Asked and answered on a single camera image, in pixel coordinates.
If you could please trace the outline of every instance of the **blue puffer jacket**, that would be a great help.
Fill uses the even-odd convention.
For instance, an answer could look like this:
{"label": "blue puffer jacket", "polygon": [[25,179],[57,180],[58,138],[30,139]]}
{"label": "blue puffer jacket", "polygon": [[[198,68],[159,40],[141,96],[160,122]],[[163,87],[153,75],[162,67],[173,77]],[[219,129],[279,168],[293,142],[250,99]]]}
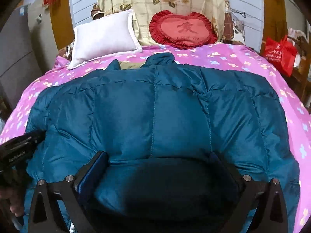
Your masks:
{"label": "blue puffer jacket", "polygon": [[46,139],[28,163],[34,181],[21,232],[36,182],[75,174],[97,151],[109,156],[94,193],[100,212],[220,218],[225,208],[208,169],[216,152],[242,175],[280,180],[293,230],[299,167],[278,96],[259,75],[179,65],[170,53],[155,54],[136,70],[120,70],[114,60],[106,70],[44,90],[29,115],[26,131],[32,130],[45,130]]}

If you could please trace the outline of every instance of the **bed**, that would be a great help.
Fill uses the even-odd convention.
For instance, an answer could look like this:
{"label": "bed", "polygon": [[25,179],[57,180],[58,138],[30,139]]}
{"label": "bed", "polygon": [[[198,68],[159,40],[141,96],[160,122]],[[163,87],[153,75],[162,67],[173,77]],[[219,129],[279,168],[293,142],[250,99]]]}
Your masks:
{"label": "bed", "polygon": [[105,69],[114,59],[124,63],[141,63],[155,53],[166,52],[172,53],[176,62],[180,64],[187,63],[220,70],[237,70],[259,74],[265,77],[275,89],[286,114],[290,150],[300,166],[301,195],[294,228],[294,232],[299,232],[309,217],[309,211],[311,211],[311,200],[309,198],[311,180],[308,176],[311,171],[311,166],[308,163],[311,150],[311,117],[276,69],[246,46],[214,44],[189,50],[179,50],[163,45],[146,46],[143,47],[141,53],[96,59],[74,70],[68,69],[68,60],[58,56],[54,68],[36,79],[23,92],[16,109],[12,112],[0,135],[0,143],[25,132],[30,109],[42,90],[82,77],[95,69]]}

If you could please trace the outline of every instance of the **red bag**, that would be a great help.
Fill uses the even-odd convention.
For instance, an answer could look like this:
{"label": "red bag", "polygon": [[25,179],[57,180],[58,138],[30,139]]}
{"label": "red bag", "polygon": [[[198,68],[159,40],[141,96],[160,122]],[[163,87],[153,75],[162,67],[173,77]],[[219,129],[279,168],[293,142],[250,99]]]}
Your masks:
{"label": "red bag", "polygon": [[281,74],[290,77],[297,53],[296,47],[287,41],[286,35],[279,43],[267,38],[263,57],[274,65]]}

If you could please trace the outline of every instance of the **white pillow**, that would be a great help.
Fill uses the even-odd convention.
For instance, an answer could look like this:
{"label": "white pillow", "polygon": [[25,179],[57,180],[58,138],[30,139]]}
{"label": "white pillow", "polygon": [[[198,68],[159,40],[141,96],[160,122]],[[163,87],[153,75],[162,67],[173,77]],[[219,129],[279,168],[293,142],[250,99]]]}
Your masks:
{"label": "white pillow", "polygon": [[101,57],[142,52],[132,27],[133,10],[111,14],[76,26],[68,69]]}

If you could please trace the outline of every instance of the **silver screw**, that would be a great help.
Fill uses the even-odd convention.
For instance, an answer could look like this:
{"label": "silver screw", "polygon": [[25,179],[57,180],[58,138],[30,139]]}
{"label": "silver screw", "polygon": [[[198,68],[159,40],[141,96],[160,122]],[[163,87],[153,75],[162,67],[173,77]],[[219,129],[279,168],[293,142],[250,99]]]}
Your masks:
{"label": "silver screw", "polygon": [[249,175],[247,175],[247,174],[245,174],[245,175],[243,176],[243,179],[246,180],[246,181],[251,181],[251,180],[252,180],[251,176],[249,176]]}
{"label": "silver screw", "polygon": [[39,181],[38,181],[38,185],[39,185],[39,186],[42,186],[42,185],[44,184],[44,182],[45,182],[44,180],[39,180]]}
{"label": "silver screw", "polygon": [[279,180],[278,179],[276,179],[276,178],[274,178],[274,179],[272,179],[272,181],[273,181],[273,183],[275,184],[275,185],[279,185]]}
{"label": "silver screw", "polygon": [[73,180],[73,175],[68,175],[67,177],[66,177],[66,181],[67,182],[70,182],[70,181],[72,181]]}

